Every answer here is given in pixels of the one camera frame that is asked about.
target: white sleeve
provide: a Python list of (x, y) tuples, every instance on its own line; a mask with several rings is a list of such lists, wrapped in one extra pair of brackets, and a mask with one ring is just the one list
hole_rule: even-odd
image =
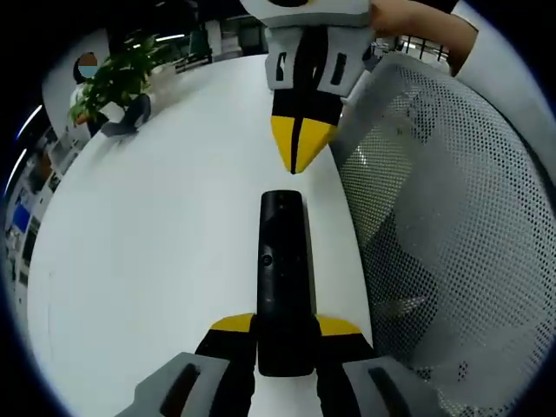
[(471, 6), (459, 1), (452, 14), (479, 31), (456, 78), (506, 117), (556, 184), (556, 120), (533, 75), (513, 46)]

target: white table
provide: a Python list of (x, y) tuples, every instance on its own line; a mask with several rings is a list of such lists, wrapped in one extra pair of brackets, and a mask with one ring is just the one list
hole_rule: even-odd
[[(187, 72), (182, 100), (130, 140), (94, 137), (48, 206), (28, 294), (31, 344), (79, 417), (112, 416), (136, 384), (211, 324), (254, 312), (261, 194), (297, 189), (308, 205), (320, 314), (370, 340), (353, 224), (329, 149), (301, 175), (270, 128), (264, 56)], [(316, 378), (256, 375), (250, 415), (320, 415)]]

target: human hand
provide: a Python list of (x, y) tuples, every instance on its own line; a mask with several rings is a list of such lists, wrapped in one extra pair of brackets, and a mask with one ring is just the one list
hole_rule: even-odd
[(376, 30), (376, 37), (410, 34), (417, 4), (409, 0), (371, 0), (369, 2), (371, 27)]

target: ceiling light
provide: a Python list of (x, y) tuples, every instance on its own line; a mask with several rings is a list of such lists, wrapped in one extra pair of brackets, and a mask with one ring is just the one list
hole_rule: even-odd
[(185, 37), (185, 35), (183, 35), (182, 33), (179, 35), (172, 35), (172, 36), (165, 36), (165, 37), (159, 37), (158, 39), (156, 39), (157, 42), (162, 42), (162, 41), (169, 41), (170, 39), (177, 39), (179, 37)]
[(31, 116), (29, 116), (29, 118), (25, 121), (25, 123), (23, 124), (22, 128), (19, 129), (19, 133), (17, 133), (16, 136), (16, 140), (19, 138), (19, 136), (21, 135), (21, 132), (23, 132), (23, 129), (25, 129), (27, 127), (27, 125), (30, 123), (30, 121), (33, 119), (33, 117), (36, 116), (36, 114), (41, 111), (41, 109), (43, 108), (43, 105), (41, 104), (40, 106), (38, 106), (35, 111), (33, 111), (33, 113), (31, 113)]
[(25, 156), (26, 153), (27, 153), (27, 149), (24, 149), (23, 152), (21, 153), (21, 155), (19, 156), (19, 158), (17, 159), (16, 165), (14, 166), (13, 170), (11, 170), (10, 178), (8, 178), (8, 183), (6, 184), (6, 189), (3, 192), (4, 195), (6, 195), (6, 193), (8, 192), (8, 187), (10, 186), (11, 178), (16, 173), (17, 167), (19, 166), (19, 163), (21, 162), (21, 160), (23, 159), (23, 157)]

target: person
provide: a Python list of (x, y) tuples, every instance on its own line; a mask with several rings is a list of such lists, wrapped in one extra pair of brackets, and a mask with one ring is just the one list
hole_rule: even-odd
[[(95, 54), (93, 52), (87, 52), (79, 56), (73, 65), (73, 77), (76, 80), (76, 89), (71, 94), (69, 98), (69, 107), (72, 108), (83, 96), (83, 89), (85, 87), (85, 81), (87, 78), (91, 78), (95, 75), (96, 69), (98, 68), (98, 61), (96, 60)], [(92, 120), (88, 115), (81, 113), (75, 122), (76, 126), (81, 126), (86, 124), (89, 130), (90, 137), (93, 137), (98, 130), (108, 121), (108, 117), (104, 114), (99, 113), (96, 120)]]
[(452, 75), (483, 96), (527, 142), (556, 184), (556, 120), (512, 45), (471, 6), (451, 14), (410, 0), (371, 0), (377, 37), (416, 36), (449, 49)]

